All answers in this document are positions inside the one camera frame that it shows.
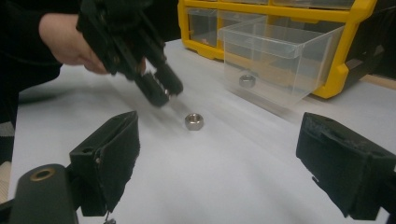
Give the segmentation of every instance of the white table surface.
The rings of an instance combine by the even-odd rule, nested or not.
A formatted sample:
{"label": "white table surface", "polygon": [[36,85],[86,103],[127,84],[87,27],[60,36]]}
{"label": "white table surface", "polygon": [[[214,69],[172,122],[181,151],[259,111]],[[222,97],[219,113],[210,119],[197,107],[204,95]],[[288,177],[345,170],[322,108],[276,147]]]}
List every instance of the white table surface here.
{"label": "white table surface", "polygon": [[[123,76],[99,77],[64,66],[59,78],[21,95],[9,198],[37,166],[70,163],[68,154],[113,116],[136,110],[141,153],[115,212],[118,223],[385,223],[344,218],[295,157],[304,112],[335,119],[396,153],[396,91],[358,82],[331,100],[305,97],[269,112],[224,85],[223,63],[167,43],[168,62],[184,83],[158,109]],[[184,118],[200,113],[190,132]],[[80,223],[103,223],[82,217]]]}

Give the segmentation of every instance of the human hand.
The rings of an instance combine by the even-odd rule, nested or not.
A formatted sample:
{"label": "human hand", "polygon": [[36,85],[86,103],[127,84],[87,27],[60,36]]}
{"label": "human hand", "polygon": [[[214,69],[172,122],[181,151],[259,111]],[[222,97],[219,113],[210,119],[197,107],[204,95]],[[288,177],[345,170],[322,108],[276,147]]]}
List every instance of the human hand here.
{"label": "human hand", "polygon": [[48,13],[41,18],[38,31],[43,42],[60,63],[84,65],[96,74],[108,74],[83,35],[76,29],[78,15]]}

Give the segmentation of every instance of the yellow drawer organizer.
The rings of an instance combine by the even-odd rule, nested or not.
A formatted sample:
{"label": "yellow drawer organizer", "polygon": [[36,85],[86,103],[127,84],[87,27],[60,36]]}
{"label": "yellow drawer organizer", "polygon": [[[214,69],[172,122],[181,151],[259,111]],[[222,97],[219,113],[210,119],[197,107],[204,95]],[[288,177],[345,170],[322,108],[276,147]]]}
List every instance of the yellow drawer organizer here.
{"label": "yellow drawer organizer", "polygon": [[[262,14],[268,16],[268,18],[271,18],[271,16],[281,16],[292,18],[295,21],[310,23],[316,23],[318,21],[343,23],[345,28],[336,49],[327,80],[324,85],[312,92],[319,97],[327,99],[340,93],[344,88],[348,74],[348,68],[346,66],[347,54],[360,23],[372,15],[375,4],[376,0],[355,0],[350,9],[318,9],[276,6],[274,0],[268,0],[267,5],[235,3],[230,2],[230,0],[228,2],[225,2],[225,0],[179,0],[178,19],[181,40],[186,48],[196,50],[198,54],[206,58],[221,60],[224,59],[221,41],[218,40],[216,46],[213,47],[191,40],[189,14],[187,12],[188,8],[207,8],[240,13]],[[221,25],[221,18],[218,18],[217,28],[221,28]]]}

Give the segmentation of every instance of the transparent container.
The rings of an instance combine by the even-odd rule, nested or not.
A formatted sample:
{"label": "transparent container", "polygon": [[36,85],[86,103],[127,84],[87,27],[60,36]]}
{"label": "transparent container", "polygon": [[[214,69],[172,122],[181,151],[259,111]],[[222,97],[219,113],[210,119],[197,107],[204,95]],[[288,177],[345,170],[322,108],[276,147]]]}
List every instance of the transparent container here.
{"label": "transparent container", "polygon": [[258,18],[262,17],[262,15],[254,14],[254,13],[243,13],[243,12],[219,10],[218,17],[221,18],[221,21],[222,21],[221,27],[227,27],[227,26],[234,25],[234,24],[237,24],[242,21],[252,21],[254,19],[258,19]]}
{"label": "transparent container", "polygon": [[325,83],[342,25],[265,17],[221,28],[225,76],[267,101],[294,105]]}
{"label": "transparent container", "polygon": [[221,2],[262,4],[262,5],[267,5],[268,4],[268,0],[221,0]]}
{"label": "transparent container", "polygon": [[186,10],[189,15],[190,39],[215,47],[218,39],[218,11],[196,7],[188,7]]}
{"label": "transparent container", "polygon": [[350,9],[355,0],[274,0],[276,6]]}

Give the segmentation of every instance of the metal nut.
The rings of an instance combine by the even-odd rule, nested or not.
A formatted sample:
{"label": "metal nut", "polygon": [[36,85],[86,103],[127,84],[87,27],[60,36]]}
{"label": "metal nut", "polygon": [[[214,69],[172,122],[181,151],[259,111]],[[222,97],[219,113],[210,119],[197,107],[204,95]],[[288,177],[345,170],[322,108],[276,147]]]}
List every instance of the metal nut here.
{"label": "metal nut", "polygon": [[253,88],[256,85],[256,78],[252,75],[243,75],[239,78],[239,86]]}
{"label": "metal nut", "polygon": [[184,120],[190,131],[199,131],[204,126],[204,118],[200,114],[189,114]]}

